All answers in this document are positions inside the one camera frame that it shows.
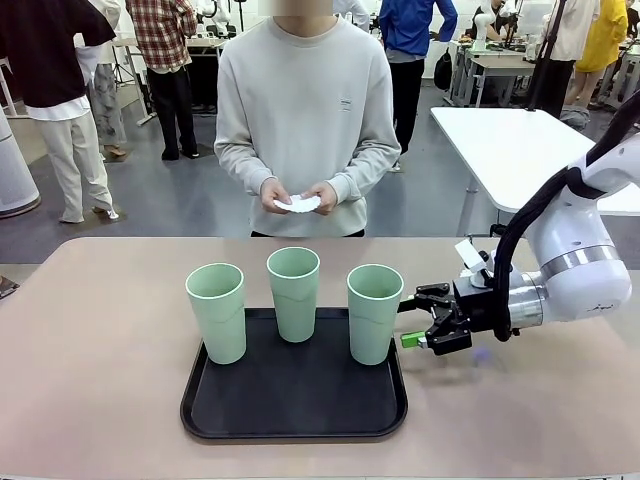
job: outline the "plaid shirt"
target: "plaid shirt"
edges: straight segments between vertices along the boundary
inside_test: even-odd
[[[171,70],[189,60],[185,37],[196,33],[198,21],[189,0],[126,0],[148,68]]]

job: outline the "yellow jacket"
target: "yellow jacket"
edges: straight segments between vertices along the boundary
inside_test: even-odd
[[[598,72],[618,59],[618,47],[627,36],[627,6],[624,0],[600,0],[600,16],[591,25],[578,72]]]

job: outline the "white pants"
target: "white pants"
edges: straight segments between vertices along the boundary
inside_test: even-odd
[[[91,112],[72,120],[36,120],[36,125],[44,137],[64,194],[65,210],[60,220],[73,223],[83,221],[81,173],[89,184],[89,195],[95,206],[111,210],[113,200],[107,186],[107,171],[100,158],[98,133]]]

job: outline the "gray floor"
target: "gray floor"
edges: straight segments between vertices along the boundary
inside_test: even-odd
[[[440,105],[441,94],[425,87],[413,143],[406,155],[406,173],[386,175],[368,197],[369,236],[455,235],[469,173],[429,116],[430,107]],[[133,152],[126,163],[107,165],[114,198],[127,219],[83,233],[59,224],[62,195],[49,161],[42,158],[30,166],[42,205],[26,215],[0,221],[0,264],[41,263],[60,244],[78,236],[248,235],[250,200],[219,167],[217,159],[161,162],[163,146],[157,120],[138,128],[138,118],[137,104],[125,109],[127,147]],[[609,118],[606,113],[596,114],[587,134],[599,137]],[[196,128],[198,141],[210,146],[215,137],[214,119],[198,118]],[[479,197],[472,231],[486,232],[497,212],[486,196]],[[640,219],[606,221],[628,266],[640,268],[640,248],[634,245]]]

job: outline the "green cup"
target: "green cup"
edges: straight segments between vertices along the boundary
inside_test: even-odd
[[[384,265],[362,265],[347,277],[351,356],[363,365],[382,363],[389,352],[402,276]]]
[[[226,263],[205,265],[185,283],[209,358],[227,365],[247,350],[244,320],[244,275]]]
[[[280,336],[292,343],[308,340],[316,326],[320,258],[308,248],[283,248],[268,258],[267,270]]]

